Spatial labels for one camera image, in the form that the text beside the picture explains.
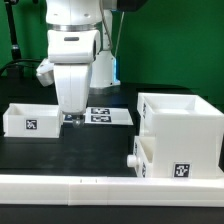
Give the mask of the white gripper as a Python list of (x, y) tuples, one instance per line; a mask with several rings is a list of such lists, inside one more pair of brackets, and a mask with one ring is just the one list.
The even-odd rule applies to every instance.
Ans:
[(101, 48), (100, 32), (48, 31), (48, 59), (53, 66), (53, 75), (60, 110), (74, 115), (74, 128), (84, 125), (84, 116), (92, 64)]

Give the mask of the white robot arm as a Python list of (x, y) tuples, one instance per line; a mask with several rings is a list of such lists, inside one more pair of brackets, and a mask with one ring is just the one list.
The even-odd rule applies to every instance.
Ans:
[(135, 12), (148, 0), (46, 0), (48, 60), (60, 110), (84, 123), (91, 89), (117, 86), (112, 13)]

